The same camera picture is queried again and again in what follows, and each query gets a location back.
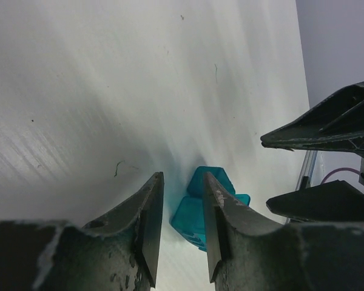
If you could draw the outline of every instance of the teal plastic piece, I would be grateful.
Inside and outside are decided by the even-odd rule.
[[[174,217],[171,220],[171,226],[181,234],[187,241],[197,246],[200,250],[206,252],[206,236],[205,236],[205,223],[203,212],[203,174],[205,172],[211,172],[218,174],[221,180],[229,189],[233,189],[233,185],[226,175],[224,169],[218,167],[199,167],[194,173],[192,180],[190,181],[190,189],[201,189],[202,192],[194,192],[194,195],[188,191],[190,196],[185,196]],[[237,194],[235,196],[242,203],[249,205],[251,197],[248,194]]]
[[[224,168],[220,167],[198,167],[187,187],[187,192],[192,197],[202,198],[204,193],[204,173],[211,172],[218,182],[227,190],[230,194],[236,195],[236,191],[229,180]]]

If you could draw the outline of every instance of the black plastic bracket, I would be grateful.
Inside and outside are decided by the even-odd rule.
[[[353,152],[364,157],[364,82],[344,87],[261,137],[263,147]]]
[[[333,181],[267,200],[268,209],[296,221],[364,221],[364,194]]]

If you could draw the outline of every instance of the white table surface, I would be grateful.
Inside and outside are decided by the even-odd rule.
[[[83,225],[163,171],[157,290],[214,290],[168,224],[192,172],[280,220],[305,153],[259,137],[307,109],[294,0],[0,1],[0,219]]]

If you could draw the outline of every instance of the worn metal surface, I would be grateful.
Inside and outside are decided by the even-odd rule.
[[[212,208],[204,212],[205,223],[224,227],[222,233],[206,229],[209,273],[218,291],[364,290],[364,222],[283,226],[228,194],[212,175],[205,183],[204,204]],[[220,235],[228,256],[216,256]]]
[[[0,290],[155,287],[163,174],[80,229],[65,221],[0,222]]]
[[[364,156],[364,82],[340,89],[295,121],[263,135],[261,144]]]
[[[364,194],[346,181],[333,181],[267,200],[275,214],[297,221],[364,221]]]

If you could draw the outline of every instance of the purple cable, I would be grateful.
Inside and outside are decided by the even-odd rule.
[[[329,179],[332,175],[338,173],[338,172],[352,172],[352,173],[355,173],[355,174],[360,174],[360,172],[358,170],[355,170],[355,169],[352,169],[352,168],[338,168],[338,169],[335,169],[333,171],[331,171],[330,173],[328,173],[323,179],[322,179],[322,182],[321,184],[325,183],[327,179]]]

